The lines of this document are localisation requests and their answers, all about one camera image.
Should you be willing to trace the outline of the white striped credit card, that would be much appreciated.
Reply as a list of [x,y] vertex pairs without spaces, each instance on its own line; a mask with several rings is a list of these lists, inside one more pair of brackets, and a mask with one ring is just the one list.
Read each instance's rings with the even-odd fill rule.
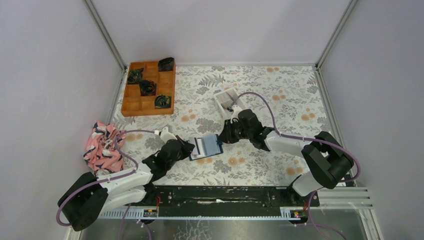
[[193,138],[193,142],[195,145],[195,150],[193,150],[192,155],[195,158],[200,158],[205,156],[205,147],[202,138]]

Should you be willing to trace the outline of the blue leather card holder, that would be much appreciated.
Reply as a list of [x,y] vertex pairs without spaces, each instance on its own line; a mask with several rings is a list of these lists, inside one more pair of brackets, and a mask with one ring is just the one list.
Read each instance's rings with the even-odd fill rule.
[[[189,138],[189,143],[194,145],[193,142],[193,138],[194,137],[190,137]],[[195,160],[199,160],[199,159],[203,159],[203,158],[208,158],[208,157],[212,157],[212,156],[216,156],[216,155],[220,155],[224,153],[223,150],[223,142],[219,140],[219,136],[217,134],[211,134],[211,135],[207,135],[204,137],[200,137],[203,140],[203,144],[204,144],[204,150],[205,150],[205,154],[204,156],[201,156],[199,158],[195,158],[191,154],[189,155],[189,160],[190,161],[195,161]]]

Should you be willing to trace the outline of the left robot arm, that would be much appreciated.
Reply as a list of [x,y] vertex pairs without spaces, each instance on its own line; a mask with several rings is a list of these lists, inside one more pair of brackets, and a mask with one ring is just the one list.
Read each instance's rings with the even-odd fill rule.
[[144,206],[152,204],[155,200],[153,182],[164,177],[176,162],[188,158],[196,149],[197,146],[189,141],[170,139],[135,169],[104,177],[84,173],[59,199],[57,223],[78,232],[109,210],[138,202]]

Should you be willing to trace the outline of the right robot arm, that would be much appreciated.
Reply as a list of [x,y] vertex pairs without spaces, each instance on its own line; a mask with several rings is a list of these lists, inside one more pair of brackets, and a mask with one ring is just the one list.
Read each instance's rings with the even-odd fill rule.
[[259,150],[304,158],[309,171],[297,177],[286,193],[293,206],[301,205],[313,191],[333,189],[354,166],[353,158],[329,132],[321,131],[313,138],[282,134],[263,126],[251,109],[234,112],[231,119],[225,120],[218,138],[225,144],[248,140]]

